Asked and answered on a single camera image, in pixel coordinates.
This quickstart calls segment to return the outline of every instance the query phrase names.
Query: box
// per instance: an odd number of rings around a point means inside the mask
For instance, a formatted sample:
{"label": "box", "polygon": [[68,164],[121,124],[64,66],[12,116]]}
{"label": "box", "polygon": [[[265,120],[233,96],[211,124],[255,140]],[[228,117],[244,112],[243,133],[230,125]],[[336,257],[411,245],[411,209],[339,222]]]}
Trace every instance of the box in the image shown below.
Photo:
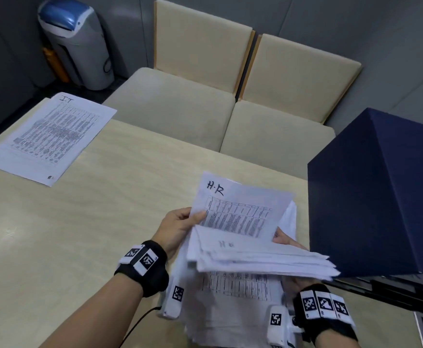
{"label": "box", "polygon": [[423,273],[423,124],[366,109],[308,163],[310,250],[340,277]]}

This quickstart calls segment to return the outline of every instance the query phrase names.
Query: orange object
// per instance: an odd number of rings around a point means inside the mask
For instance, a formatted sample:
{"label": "orange object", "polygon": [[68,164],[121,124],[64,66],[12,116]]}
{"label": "orange object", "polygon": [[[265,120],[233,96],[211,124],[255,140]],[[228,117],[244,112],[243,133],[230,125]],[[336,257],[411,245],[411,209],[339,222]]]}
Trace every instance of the orange object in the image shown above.
{"label": "orange object", "polygon": [[66,72],[62,62],[58,58],[58,55],[55,51],[47,48],[42,48],[44,51],[44,55],[47,58],[50,66],[54,70],[55,74],[57,75],[58,79],[60,79],[64,83],[69,83],[69,76]]}

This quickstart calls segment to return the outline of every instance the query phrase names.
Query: hand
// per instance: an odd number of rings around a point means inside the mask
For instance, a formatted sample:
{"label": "hand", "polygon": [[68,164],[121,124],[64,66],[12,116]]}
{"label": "hand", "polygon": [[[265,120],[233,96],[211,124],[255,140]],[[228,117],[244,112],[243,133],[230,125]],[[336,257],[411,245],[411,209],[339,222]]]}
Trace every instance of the hand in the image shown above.
{"label": "hand", "polygon": [[168,212],[152,237],[152,240],[157,242],[166,252],[168,259],[174,256],[187,232],[207,215],[206,211],[200,211],[191,216],[190,213],[191,207]]}
{"label": "hand", "polygon": [[[276,229],[276,233],[274,234],[272,241],[274,243],[287,244],[290,246],[308,250],[306,247],[302,246],[299,242],[290,238],[279,227]],[[298,293],[302,291],[303,289],[305,289],[306,287],[311,286],[312,284],[315,284],[315,283],[321,283],[321,282],[314,278],[309,278],[309,277],[282,276],[282,287],[284,288],[285,292]]]}

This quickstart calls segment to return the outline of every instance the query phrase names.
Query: table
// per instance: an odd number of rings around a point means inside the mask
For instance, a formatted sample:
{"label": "table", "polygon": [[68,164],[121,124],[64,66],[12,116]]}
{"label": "table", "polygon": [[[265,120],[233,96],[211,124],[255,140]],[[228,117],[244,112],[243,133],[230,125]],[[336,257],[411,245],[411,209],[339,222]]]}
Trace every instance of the table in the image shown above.
{"label": "table", "polygon": [[[116,120],[51,188],[0,171],[0,347],[38,346],[110,278],[131,245],[152,236],[167,211],[191,204],[205,170],[295,193],[297,236],[308,245],[305,180]],[[412,313],[345,297],[364,348],[418,347]],[[136,318],[155,304],[144,299]],[[179,322],[154,314],[125,347],[152,342],[188,346]]]}

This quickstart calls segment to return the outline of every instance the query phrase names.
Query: chair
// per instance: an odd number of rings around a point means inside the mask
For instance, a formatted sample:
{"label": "chair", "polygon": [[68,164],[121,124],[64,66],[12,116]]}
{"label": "chair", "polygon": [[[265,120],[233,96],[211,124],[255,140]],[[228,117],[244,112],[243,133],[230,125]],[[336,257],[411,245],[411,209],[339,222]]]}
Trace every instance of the chair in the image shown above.
{"label": "chair", "polygon": [[322,125],[361,64],[276,36],[260,36],[220,152],[307,179],[332,139]]}
{"label": "chair", "polygon": [[164,0],[154,8],[154,69],[137,70],[104,105],[117,120],[219,151],[255,32]]}

